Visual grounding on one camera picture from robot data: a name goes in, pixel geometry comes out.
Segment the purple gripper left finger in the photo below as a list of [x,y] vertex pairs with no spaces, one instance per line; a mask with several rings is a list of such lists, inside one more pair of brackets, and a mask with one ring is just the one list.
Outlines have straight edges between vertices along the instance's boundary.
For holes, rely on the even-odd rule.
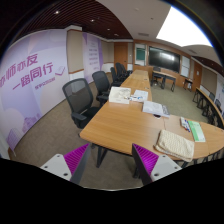
[[79,184],[89,159],[91,146],[85,144],[62,155],[55,154],[41,169],[48,171],[72,183]]

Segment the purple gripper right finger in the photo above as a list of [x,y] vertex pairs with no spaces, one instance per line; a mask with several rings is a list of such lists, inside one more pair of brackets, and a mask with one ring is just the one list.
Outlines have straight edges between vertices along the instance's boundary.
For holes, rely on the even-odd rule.
[[137,144],[132,144],[132,156],[143,185],[181,170],[167,155],[157,155]]

